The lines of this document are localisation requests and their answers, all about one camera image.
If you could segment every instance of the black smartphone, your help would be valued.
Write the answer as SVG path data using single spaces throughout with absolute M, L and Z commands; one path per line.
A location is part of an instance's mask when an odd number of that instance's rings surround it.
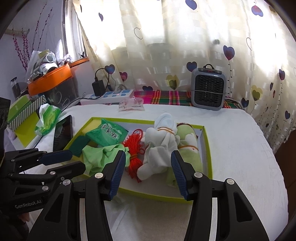
M 68 115 L 56 125 L 53 151 L 63 150 L 72 138 L 72 116 Z

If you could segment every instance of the red tassel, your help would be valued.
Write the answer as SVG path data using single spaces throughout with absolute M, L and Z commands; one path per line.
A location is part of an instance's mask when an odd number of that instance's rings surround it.
M 141 180 L 137 176 L 137 171 L 143 162 L 138 158 L 138 154 L 143 155 L 145 150 L 142 148 L 141 139 L 143 137 L 143 131 L 141 129 L 136 129 L 127 139 L 122 143 L 125 147 L 129 148 L 130 165 L 128 167 L 128 174 L 131 178 L 136 178 L 138 182 Z

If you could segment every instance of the light green cloth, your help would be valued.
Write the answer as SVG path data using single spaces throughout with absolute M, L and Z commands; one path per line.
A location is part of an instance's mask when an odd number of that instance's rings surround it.
M 200 159 L 199 151 L 192 147 L 182 146 L 193 146 L 198 149 L 197 137 L 194 129 L 190 125 L 179 125 L 177 126 L 177 133 L 180 137 L 180 143 L 178 145 L 178 150 L 184 162 L 188 162 L 192 165 L 196 172 L 203 172 L 202 161 Z M 167 184 L 170 186 L 177 186 L 176 178 L 172 168 L 168 168 L 167 171 Z
M 119 150 L 122 150 L 126 153 L 126 167 L 128 167 L 131 155 L 128 152 L 128 147 L 124 147 L 122 144 L 105 146 L 101 148 L 95 148 L 91 146 L 86 146 L 83 148 L 82 154 L 86 173 L 92 176 L 97 172 L 101 172 L 106 164 L 114 161 L 114 158 L 116 157 Z

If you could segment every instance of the power strip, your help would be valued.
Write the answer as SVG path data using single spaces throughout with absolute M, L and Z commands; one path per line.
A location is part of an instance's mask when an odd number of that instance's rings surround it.
M 102 97 L 94 100 L 97 98 L 94 94 L 90 94 L 85 96 L 85 98 L 88 98 L 89 100 L 82 99 L 80 101 L 81 105 L 86 104 L 110 104 L 110 103 L 120 103 L 126 98 L 133 97 L 134 90 L 123 90 L 119 93 L 114 94 L 113 91 L 106 92 Z

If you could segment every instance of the black cable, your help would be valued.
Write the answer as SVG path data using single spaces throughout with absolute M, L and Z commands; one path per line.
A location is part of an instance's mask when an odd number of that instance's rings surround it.
M 107 84 L 106 84 L 106 87 L 105 87 L 105 92 L 106 92 L 106 90 L 107 90 L 107 87 L 108 87 L 108 84 L 109 84 L 109 80 L 110 80 L 110 74 L 109 74 L 109 72 L 108 71 L 106 71 L 107 73 L 108 73 L 108 81 L 107 81 Z M 97 78 L 97 76 L 96 76 L 96 73 L 94 74 L 94 76 L 95 76 L 95 81 L 97 81 L 98 80 L 98 78 Z M 73 102 L 75 102 L 75 101 L 77 101 L 77 100 L 80 100 L 80 99 L 86 99 L 86 100 L 97 100 L 97 99 L 99 99 L 99 98 L 101 98 L 102 96 L 98 96 L 98 97 L 96 97 L 96 98 L 94 98 L 94 99 L 92 99 L 92 98 L 84 98 L 84 97 L 81 97 L 81 98 L 78 98 L 78 99 L 75 99 L 75 100 L 73 100 L 71 103 L 69 103 L 62 111 L 61 111 L 61 113 L 65 110 L 65 109 L 67 109 L 68 108 L 68 106 L 69 105 L 71 105 Z M 33 147 L 33 148 L 35 148 L 38 144 L 39 144 L 39 142 L 41 141 L 41 139 L 43 138 L 44 136 L 42 136 L 40 139 L 39 139 L 39 141 L 36 143 L 36 145 Z

